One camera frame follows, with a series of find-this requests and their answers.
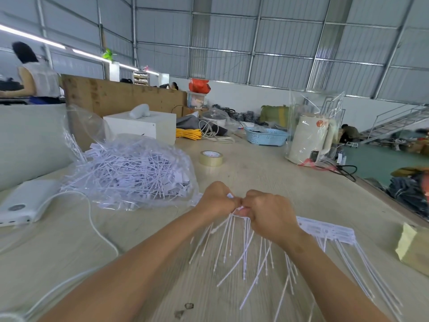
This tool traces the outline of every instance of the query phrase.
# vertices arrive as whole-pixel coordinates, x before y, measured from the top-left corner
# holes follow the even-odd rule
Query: packing tape roll
[[[223,163],[223,155],[217,151],[201,151],[200,152],[200,164],[209,167],[221,166]]]

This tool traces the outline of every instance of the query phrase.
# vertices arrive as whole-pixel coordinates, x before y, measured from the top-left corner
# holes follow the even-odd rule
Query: blue plastic basket
[[[287,132],[277,129],[266,129],[267,133],[254,132],[251,128],[244,128],[247,141],[255,145],[279,146],[284,145],[287,139]]]

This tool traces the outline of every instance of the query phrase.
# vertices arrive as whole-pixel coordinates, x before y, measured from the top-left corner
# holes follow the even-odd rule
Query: white cardboard box
[[[113,134],[111,137],[120,133],[138,134],[174,145],[176,141],[176,114],[151,111],[151,116],[134,120],[130,118],[129,113],[124,112],[104,117]]]

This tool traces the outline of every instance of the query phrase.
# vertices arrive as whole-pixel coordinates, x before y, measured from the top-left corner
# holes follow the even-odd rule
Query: table surface
[[[200,191],[216,180],[223,181],[238,196],[249,189],[272,192],[291,199],[297,215],[330,222],[355,230],[357,240],[404,304],[404,321],[424,321],[429,316],[429,278],[402,264],[394,248],[407,218],[347,178],[330,172],[298,167],[283,157],[280,147],[255,146],[238,139],[234,144],[209,140],[177,140],[194,163]],[[205,167],[198,163],[202,150],[223,153],[220,167]],[[43,178],[60,178],[64,170]],[[7,191],[0,194],[0,200]],[[102,210],[95,205],[93,219],[102,234],[126,251],[143,241],[168,222],[184,213],[185,207],[167,207],[134,212]],[[114,258],[112,249],[92,230],[85,201],[77,195],[55,199],[42,219],[21,245],[0,255],[0,310],[26,311],[46,292],[61,281],[94,266],[104,265]],[[217,282],[234,265],[242,253],[243,224],[237,221],[233,254],[223,263],[223,249],[218,267],[213,264],[222,231],[210,237],[207,251],[197,255],[191,265],[189,258],[196,241],[183,245],[172,263],[165,269],[158,286],[144,303],[136,321],[177,322],[175,311],[185,310],[185,303],[194,308],[185,310],[181,321],[273,321],[286,278],[284,254],[273,246],[274,269],[268,266],[258,285],[251,292],[242,310],[239,305],[255,275],[260,237],[255,236],[249,247],[248,272],[242,280],[242,265],[220,286]],[[196,234],[199,239],[202,231]],[[4,238],[0,238],[0,247]],[[376,303],[389,316],[389,310],[374,285],[369,281],[359,257],[348,248],[360,272],[376,295]],[[348,275],[347,268],[333,246],[328,255]],[[42,305],[39,314],[51,307],[68,289],[56,294]],[[278,321],[307,321],[311,299],[301,277],[294,284],[295,295],[287,289]],[[322,320],[319,311],[312,321]]]

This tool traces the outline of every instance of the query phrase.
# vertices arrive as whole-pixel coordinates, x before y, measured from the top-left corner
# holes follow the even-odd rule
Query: yellow rope
[[[199,140],[202,137],[202,133],[200,129],[176,129],[176,138],[181,137]]]

